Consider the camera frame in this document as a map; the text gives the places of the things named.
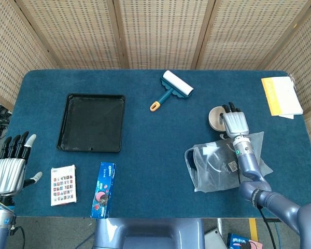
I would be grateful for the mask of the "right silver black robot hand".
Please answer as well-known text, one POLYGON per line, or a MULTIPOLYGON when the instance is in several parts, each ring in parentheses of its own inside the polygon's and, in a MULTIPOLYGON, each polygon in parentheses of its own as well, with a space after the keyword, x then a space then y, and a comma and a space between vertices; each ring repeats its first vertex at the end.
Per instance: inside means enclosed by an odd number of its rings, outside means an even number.
POLYGON ((224 113, 220 114, 225 126, 225 132, 228 137, 234 139, 238 136, 247 136, 249 134, 249 127, 245 114, 240 108, 235 107, 232 102, 228 105, 223 104, 224 113))

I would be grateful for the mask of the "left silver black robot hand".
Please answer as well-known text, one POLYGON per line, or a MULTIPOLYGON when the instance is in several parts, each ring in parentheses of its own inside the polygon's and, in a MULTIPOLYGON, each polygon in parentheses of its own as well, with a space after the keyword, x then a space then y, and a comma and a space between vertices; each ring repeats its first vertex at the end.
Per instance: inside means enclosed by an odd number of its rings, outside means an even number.
POLYGON ((7 137, 0 152, 0 197, 13 197, 29 185, 38 182, 43 176, 37 172, 33 177, 25 179, 27 162, 36 134, 29 136, 26 131, 22 135, 7 137))

